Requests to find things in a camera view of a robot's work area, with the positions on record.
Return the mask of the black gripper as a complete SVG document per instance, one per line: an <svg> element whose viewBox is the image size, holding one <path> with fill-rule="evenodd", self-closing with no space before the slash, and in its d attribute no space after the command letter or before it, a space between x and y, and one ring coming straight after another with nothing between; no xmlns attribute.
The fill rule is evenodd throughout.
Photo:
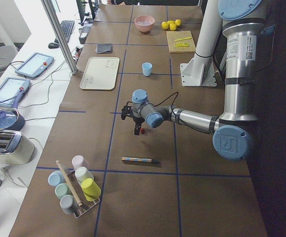
<svg viewBox="0 0 286 237"><path fill-rule="evenodd" d="M144 122L144 119L134 116L133 117L133 121L135 122L134 134L135 135L140 135L140 133L141 133L141 124Z"/></svg>

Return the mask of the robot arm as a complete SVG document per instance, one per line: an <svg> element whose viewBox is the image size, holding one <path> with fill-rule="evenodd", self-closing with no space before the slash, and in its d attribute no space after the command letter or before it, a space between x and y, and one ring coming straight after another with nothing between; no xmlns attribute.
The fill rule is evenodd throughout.
<svg viewBox="0 0 286 237"><path fill-rule="evenodd" d="M210 0L207 3L194 57L181 64L181 81L186 87L216 86L213 55L220 35L227 39L224 79L224 111L210 116L173 105L156 106L143 89L133 92L131 106L122 109L122 118L135 122L135 134L142 123L151 128L164 121L211 134L217 153L238 161L253 155L258 139L258 118L253 111L256 85L258 35L266 26L270 0Z"/></svg>

